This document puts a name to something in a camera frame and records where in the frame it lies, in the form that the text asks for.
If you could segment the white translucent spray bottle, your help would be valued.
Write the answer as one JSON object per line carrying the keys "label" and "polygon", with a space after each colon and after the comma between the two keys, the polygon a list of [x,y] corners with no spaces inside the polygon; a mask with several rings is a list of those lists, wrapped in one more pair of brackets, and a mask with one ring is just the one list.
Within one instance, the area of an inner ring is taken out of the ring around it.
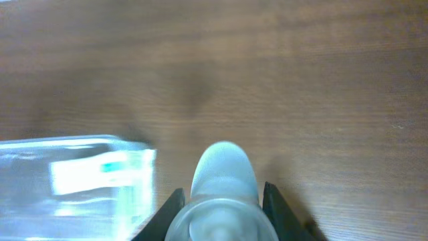
{"label": "white translucent spray bottle", "polygon": [[219,141],[202,154],[189,202],[171,222],[166,240],[278,241],[259,204],[257,181],[245,151]]}

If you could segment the white Panadol medicine box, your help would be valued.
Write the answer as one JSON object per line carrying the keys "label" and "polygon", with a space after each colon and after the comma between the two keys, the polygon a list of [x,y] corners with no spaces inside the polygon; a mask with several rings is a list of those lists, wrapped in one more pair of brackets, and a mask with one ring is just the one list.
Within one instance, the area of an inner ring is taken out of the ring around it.
{"label": "white Panadol medicine box", "polygon": [[156,151],[112,151],[92,157],[49,164],[55,195],[67,195],[103,187],[139,185],[151,170]]}

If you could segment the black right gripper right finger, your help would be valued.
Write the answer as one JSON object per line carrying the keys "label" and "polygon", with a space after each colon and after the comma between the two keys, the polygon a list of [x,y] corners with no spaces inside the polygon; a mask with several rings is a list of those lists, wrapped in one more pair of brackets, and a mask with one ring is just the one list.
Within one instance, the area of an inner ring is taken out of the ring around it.
{"label": "black right gripper right finger", "polygon": [[279,189],[265,182],[262,210],[271,222],[279,241],[316,241],[312,233],[298,220]]}

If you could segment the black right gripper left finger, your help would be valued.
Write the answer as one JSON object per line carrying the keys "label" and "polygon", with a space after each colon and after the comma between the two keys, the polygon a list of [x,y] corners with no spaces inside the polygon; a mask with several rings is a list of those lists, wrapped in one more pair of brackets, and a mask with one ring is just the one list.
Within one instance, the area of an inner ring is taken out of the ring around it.
{"label": "black right gripper left finger", "polygon": [[131,241],[164,241],[169,226],[184,206],[184,189],[178,188],[172,192],[158,212]]}

